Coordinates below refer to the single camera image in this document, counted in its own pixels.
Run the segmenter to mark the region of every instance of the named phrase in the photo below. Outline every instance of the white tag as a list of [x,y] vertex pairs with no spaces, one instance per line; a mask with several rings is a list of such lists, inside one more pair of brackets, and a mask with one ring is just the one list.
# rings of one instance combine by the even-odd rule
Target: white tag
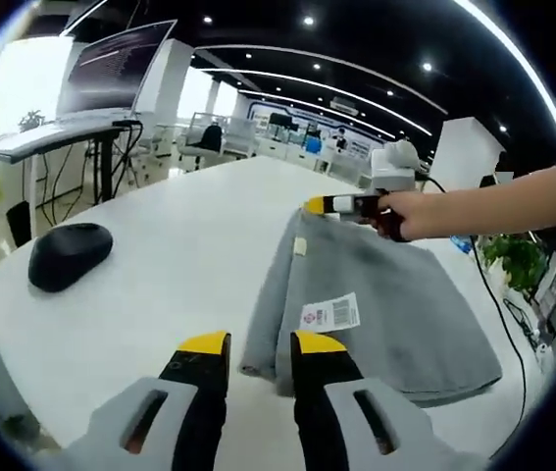
[[295,243],[293,243],[293,253],[295,255],[306,256],[306,249],[308,248],[308,243],[304,237],[296,237]]
[[356,326],[360,326],[360,313],[354,292],[328,301],[305,304],[301,310],[299,329],[302,331],[322,333]]

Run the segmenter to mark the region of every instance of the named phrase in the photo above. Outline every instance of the black ceiling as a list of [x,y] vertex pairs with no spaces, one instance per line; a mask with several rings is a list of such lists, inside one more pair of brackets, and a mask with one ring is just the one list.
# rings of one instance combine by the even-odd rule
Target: black ceiling
[[[556,98],[556,1],[537,3],[474,0],[520,46]],[[293,48],[358,64],[406,84],[449,114],[382,78],[333,62],[267,50],[209,50],[237,69],[325,83],[392,109],[430,130],[433,137],[357,102],[366,113],[360,119],[396,135],[407,132],[420,154],[435,148],[444,120],[475,116],[507,149],[519,154],[523,167],[546,165],[555,155],[556,127],[530,79],[502,44],[453,0],[142,0],[136,5],[136,0],[109,0],[107,7],[123,11],[127,18],[134,14],[132,26],[178,19],[174,37],[193,46]],[[302,24],[306,15],[315,18],[313,26]],[[212,18],[210,25],[203,22],[204,16]],[[95,24],[84,22],[77,36],[92,40],[110,32],[109,26]],[[246,52],[252,59],[245,58]],[[424,61],[433,64],[431,73],[421,68]],[[314,63],[321,69],[315,71]],[[213,67],[199,57],[193,66]],[[217,77],[236,85],[232,77]],[[265,92],[315,104],[327,106],[334,97],[308,84],[248,78]],[[501,124],[506,133],[500,132]]]

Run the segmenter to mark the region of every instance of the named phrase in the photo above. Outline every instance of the computer mouse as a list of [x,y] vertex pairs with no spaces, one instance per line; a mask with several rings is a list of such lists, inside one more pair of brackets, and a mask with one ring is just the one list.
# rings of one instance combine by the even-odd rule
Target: computer mouse
[[60,226],[40,237],[29,258],[29,280],[47,292],[68,288],[112,250],[112,235],[92,223]]

